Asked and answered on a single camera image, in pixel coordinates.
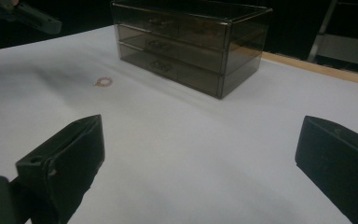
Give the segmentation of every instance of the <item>plastic drawer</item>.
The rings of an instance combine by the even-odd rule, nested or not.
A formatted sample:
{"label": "plastic drawer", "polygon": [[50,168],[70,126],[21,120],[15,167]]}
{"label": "plastic drawer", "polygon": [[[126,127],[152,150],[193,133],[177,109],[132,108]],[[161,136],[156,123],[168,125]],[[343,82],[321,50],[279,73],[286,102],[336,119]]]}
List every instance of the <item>plastic drawer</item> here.
{"label": "plastic drawer", "polygon": [[118,44],[118,46],[121,60],[185,84],[198,91],[219,97],[223,79],[218,74],[132,46],[124,44]]}

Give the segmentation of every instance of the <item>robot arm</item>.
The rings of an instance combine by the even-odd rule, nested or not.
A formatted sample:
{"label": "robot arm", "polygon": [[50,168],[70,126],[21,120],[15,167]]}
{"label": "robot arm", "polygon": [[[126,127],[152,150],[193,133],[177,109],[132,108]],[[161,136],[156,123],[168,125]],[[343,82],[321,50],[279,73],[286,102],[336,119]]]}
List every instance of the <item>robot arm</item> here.
{"label": "robot arm", "polygon": [[0,20],[20,21],[50,35],[58,34],[62,28],[56,18],[19,0],[0,0]]}

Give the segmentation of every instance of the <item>dark background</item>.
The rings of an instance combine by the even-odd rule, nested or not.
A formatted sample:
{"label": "dark background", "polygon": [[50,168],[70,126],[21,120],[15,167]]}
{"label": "dark background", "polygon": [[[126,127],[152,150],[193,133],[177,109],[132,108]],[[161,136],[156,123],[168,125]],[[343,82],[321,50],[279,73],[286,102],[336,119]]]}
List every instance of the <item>dark background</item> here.
{"label": "dark background", "polygon": [[[0,49],[72,35],[112,24],[110,1],[25,0],[25,2],[59,18],[63,24],[62,32],[59,35],[45,35],[19,22],[0,21]],[[329,5],[325,0],[221,0],[221,2],[272,7],[274,13],[265,50],[302,60],[308,57]]]}
{"label": "dark background", "polygon": [[[321,27],[329,0],[217,0],[271,7],[273,16],[265,51],[307,60]],[[358,0],[340,0],[358,4]],[[46,35],[19,22],[0,21],[0,49],[112,25],[110,1],[25,0],[62,21],[59,35]],[[358,38],[358,7],[337,5],[327,32]]]}

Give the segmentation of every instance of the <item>white table surface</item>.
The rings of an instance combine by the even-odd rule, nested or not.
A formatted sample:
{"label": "white table surface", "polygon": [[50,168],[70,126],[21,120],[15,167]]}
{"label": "white table surface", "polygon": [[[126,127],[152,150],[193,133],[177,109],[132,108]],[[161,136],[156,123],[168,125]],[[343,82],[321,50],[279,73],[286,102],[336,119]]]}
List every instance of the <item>white table surface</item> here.
{"label": "white table surface", "polygon": [[0,49],[0,175],[94,114],[106,159],[70,223],[350,223],[295,153],[306,115],[358,132],[357,83],[263,60],[217,100],[120,61],[111,26]]}

